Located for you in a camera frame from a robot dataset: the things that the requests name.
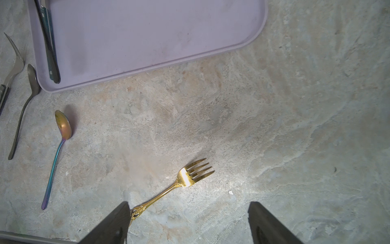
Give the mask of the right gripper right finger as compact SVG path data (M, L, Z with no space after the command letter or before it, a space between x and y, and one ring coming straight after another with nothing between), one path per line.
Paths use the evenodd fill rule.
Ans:
M248 221L255 244L303 244L259 202L251 202Z

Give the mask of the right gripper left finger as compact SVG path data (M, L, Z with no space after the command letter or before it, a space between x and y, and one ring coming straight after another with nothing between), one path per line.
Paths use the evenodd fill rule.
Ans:
M127 201L117 206L79 244L124 244L131 223L131 209Z

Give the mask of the gold ornate fork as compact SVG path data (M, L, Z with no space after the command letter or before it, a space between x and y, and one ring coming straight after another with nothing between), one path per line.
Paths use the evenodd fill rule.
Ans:
M171 186L169 186L167 189L165 189L158 195L154 196L152 199L140 205L135 206L131 210L130 225L136 218L140 217L141 214L147 208L149 208L152 204L157 202L159 199L167 195L172 190L177 188L187 188L193 186L195 183L199 182L200 180L203 180L206 177L212 175L215 171L212 170L212 166L208 166L209 163L202 164L202 162L205 160L206 158L203 158L185 165L182 169L179 170L176 180Z

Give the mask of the rainbow iridescent spoon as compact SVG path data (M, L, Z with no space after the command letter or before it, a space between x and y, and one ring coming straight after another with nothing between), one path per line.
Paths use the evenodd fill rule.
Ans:
M62 139L61 139L61 142L60 142L60 144L56 150L56 153L55 153L55 157L53 160L47 188L46 188L45 195L44 195L44 198L43 198L43 201L41 204L41 210L45 210L48 206L48 202L49 202L49 198L50 198L50 194L51 194L51 190L52 190L52 186L53 186L53 181L54 181L55 169L56 169L56 165L57 165L57 161L58 161L58 158L60 155L61 148L62 148L63 144L67 140L69 140L73 135L73 131L72 131L72 127L71 127L71 124L69 122L69 119L62 111L60 111L60 110L55 111L55 120L56 120L56 124L58 126L59 131L60 131Z

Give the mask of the silver fork dark handle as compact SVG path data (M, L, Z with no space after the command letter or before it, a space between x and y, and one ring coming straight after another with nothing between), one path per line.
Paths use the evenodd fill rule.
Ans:
M24 59L21 56L20 51L16 47L13 40L6 33L5 33L5 36L7 37L7 39L9 40L9 42L11 43L11 45L15 51L16 59L15 59L15 64L14 64L12 70L9 72L9 74L7 75L7 77L5 79L5 83L1 84L1 113L4 109L5 103L7 101L7 98L8 98L9 92L10 92L10 86L11 86L14 78L16 77L16 75L18 75L24 69Z

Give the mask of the lilac plastic tray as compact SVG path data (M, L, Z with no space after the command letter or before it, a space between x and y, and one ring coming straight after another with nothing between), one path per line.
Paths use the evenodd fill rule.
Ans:
M48 1L60 83L49 77L36 6L27 2L36 72L48 93L242 48L265 26L266 1Z

